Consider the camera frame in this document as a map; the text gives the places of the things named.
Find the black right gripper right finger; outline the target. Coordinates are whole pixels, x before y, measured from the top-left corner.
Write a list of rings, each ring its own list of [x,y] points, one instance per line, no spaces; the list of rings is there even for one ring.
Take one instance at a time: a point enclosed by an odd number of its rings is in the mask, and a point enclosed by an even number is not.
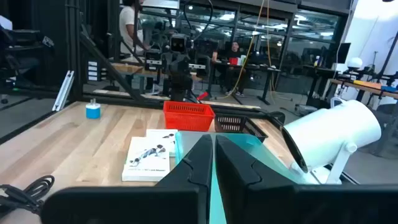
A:
[[[296,184],[224,136],[216,174],[227,224],[398,224],[398,185]]]

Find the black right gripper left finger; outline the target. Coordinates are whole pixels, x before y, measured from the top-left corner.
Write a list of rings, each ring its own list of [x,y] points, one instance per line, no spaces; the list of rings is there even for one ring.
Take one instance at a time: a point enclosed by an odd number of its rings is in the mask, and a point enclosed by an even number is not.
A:
[[[44,203],[42,224],[208,224],[213,141],[203,135],[153,187],[70,187]]]

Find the seated person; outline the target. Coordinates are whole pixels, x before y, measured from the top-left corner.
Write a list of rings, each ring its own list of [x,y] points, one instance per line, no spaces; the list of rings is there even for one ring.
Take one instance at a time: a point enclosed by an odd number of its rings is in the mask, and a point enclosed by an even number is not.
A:
[[[220,69],[220,75],[218,77],[220,82],[220,90],[226,90],[226,95],[232,92],[235,84],[238,84],[235,95],[244,96],[244,89],[248,80],[248,74],[245,68],[242,70],[241,67],[237,67],[238,60],[240,58],[241,52],[239,51],[239,44],[237,42],[232,42],[231,49],[222,56],[222,59],[226,59],[230,66],[218,66]]]

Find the green cutting mat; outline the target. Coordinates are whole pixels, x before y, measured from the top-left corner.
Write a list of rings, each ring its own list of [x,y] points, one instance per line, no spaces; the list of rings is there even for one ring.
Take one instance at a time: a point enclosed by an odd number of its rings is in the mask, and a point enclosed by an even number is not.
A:
[[[175,136],[175,164],[181,162],[185,155],[205,135],[205,132],[179,131]],[[307,181],[294,172],[291,172],[282,161],[275,156],[257,137],[250,134],[237,133],[207,133],[215,143],[216,136],[224,136],[242,148],[251,156],[261,161],[266,166],[283,175],[284,177],[298,183],[306,184]],[[210,217],[209,224],[226,224],[224,208],[216,176],[216,170],[212,170],[211,195],[210,195]]]

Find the red plastic basket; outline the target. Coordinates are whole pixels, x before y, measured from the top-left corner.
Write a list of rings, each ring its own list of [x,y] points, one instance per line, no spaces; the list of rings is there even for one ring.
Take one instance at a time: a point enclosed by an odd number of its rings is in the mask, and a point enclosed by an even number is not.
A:
[[[210,105],[165,101],[163,107],[165,127],[182,131],[207,132],[215,118]]]

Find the large white instruction booklet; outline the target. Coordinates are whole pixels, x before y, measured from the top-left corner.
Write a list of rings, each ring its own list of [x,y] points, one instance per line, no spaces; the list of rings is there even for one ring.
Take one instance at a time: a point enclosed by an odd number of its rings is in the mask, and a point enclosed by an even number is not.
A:
[[[122,181],[160,181],[170,172],[170,152],[173,149],[174,143],[167,139],[132,137]]]

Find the standing person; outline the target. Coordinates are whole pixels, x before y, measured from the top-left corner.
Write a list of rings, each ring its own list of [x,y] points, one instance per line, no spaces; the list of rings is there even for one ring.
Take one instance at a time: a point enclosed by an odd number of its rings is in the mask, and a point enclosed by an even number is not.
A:
[[[143,56],[144,52],[148,49],[148,46],[144,43],[144,34],[140,19],[137,19],[137,25],[135,23],[135,6],[138,4],[137,11],[139,12],[144,2],[145,0],[123,0],[123,8],[119,14],[119,31],[126,45],[121,43],[121,53],[129,54],[129,47],[132,51],[135,50],[137,55]]]

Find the black plastic basket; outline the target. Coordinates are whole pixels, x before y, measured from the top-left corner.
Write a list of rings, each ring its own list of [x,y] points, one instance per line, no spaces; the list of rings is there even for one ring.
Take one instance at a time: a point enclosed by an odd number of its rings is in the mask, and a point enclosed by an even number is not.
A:
[[[251,134],[264,142],[268,135],[250,118],[234,114],[217,114],[215,131],[218,133]]]

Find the black office desk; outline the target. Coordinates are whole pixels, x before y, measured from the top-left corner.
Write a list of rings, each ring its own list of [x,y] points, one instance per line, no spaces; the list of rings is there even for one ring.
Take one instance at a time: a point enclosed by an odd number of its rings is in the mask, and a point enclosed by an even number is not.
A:
[[[213,84],[213,80],[215,77],[216,66],[225,66],[225,67],[233,67],[233,68],[242,68],[242,65],[231,65],[226,61],[215,61],[211,62],[210,74],[208,77],[208,93],[211,93],[211,88]],[[260,71],[267,75],[266,82],[264,85],[264,89],[261,96],[257,96],[257,99],[265,103],[266,105],[270,105],[270,103],[266,100],[267,93],[271,90],[271,78],[274,74],[280,72],[280,70],[272,67],[262,66],[262,65],[246,65],[244,68],[246,71]]]

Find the blue white small bottle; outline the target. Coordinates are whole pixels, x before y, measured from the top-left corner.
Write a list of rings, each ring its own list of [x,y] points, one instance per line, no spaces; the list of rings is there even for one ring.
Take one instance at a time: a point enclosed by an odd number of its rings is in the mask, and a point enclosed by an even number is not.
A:
[[[88,119],[100,119],[101,117],[101,105],[96,102],[95,98],[86,104],[86,117]]]

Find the white cylindrical projector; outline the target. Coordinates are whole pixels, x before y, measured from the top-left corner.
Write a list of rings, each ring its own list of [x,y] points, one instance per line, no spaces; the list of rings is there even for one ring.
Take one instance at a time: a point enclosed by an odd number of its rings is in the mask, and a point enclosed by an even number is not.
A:
[[[381,126],[361,102],[334,97],[331,108],[286,124],[281,133],[294,158],[292,172],[309,184],[341,184],[349,157],[380,140]]]

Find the white aluminium extrusion bar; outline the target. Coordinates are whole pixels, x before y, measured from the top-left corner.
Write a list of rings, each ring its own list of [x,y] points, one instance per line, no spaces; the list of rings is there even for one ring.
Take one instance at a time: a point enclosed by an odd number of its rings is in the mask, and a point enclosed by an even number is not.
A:
[[[75,72],[73,70],[69,70],[67,72],[67,74],[65,75],[65,79],[60,87],[57,98],[52,107],[52,111],[60,111],[64,108],[65,103],[68,99],[71,87],[73,85],[73,81],[74,81],[74,77],[75,77],[74,73]]]

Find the black computer monitor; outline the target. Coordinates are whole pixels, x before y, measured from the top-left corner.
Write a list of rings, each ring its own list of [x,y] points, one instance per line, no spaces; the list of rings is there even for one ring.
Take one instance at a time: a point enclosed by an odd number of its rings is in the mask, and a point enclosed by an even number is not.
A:
[[[351,44],[350,43],[342,43],[338,48],[336,53],[336,62],[344,64],[346,62],[346,58],[349,52]]]

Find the wooden workbench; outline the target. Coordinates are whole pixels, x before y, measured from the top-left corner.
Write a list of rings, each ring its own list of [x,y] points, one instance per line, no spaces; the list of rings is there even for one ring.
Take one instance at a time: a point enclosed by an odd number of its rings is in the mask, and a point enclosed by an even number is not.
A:
[[[341,81],[341,80],[336,80],[336,79],[330,79],[330,82],[333,84],[336,84],[336,85],[353,87],[355,89],[374,93],[375,95],[388,96],[395,100],[398,100],[398,92],[385,91],[385,90],[382,90],[380,86],[378,86],[376,88],[375,85],[373,85],[373,84],[372,85],[370,85],[370,84],[361,85],[361,84],[357,84],[357,83],[351,83],[348,81]]]

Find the white globe lamp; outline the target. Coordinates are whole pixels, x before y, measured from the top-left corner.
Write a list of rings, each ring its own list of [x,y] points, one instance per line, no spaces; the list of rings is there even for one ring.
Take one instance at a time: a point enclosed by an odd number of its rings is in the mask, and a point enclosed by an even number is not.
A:
[[[353,57],[347,63],[348,70],[354,71],[359,70],[363,64],[363,61],[359,57]]]

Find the black aluminium rig frame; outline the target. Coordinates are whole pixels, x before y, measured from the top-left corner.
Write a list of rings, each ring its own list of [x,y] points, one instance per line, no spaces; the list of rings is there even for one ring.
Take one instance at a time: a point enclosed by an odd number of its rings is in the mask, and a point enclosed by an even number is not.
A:
[[[149,108],[161,110],[165,100],[160,98],[146,98],[138,90],[132,89],[121,74],[111,65],[108,59],[98,50],[95,43],[86,34],[86,26],[81,21],[81,0],[65,0],[65,19],[67,33],[68,70],[74,73],[73,101],[88,102],[96,99],[107,105],[132,106],[137,108]],[[124,93],[84,93],[83,70],[85,63],[81,60],[83,52],[89,53],[101,62],[113,79],[125,90]],[[274,126],[282,126],[285,122],[285,114],[282,112],[268,112],[261,108],[246,105],[229,105],[225,103],[206,102],[215,113],[247,116],[252,119],[268,120]]]

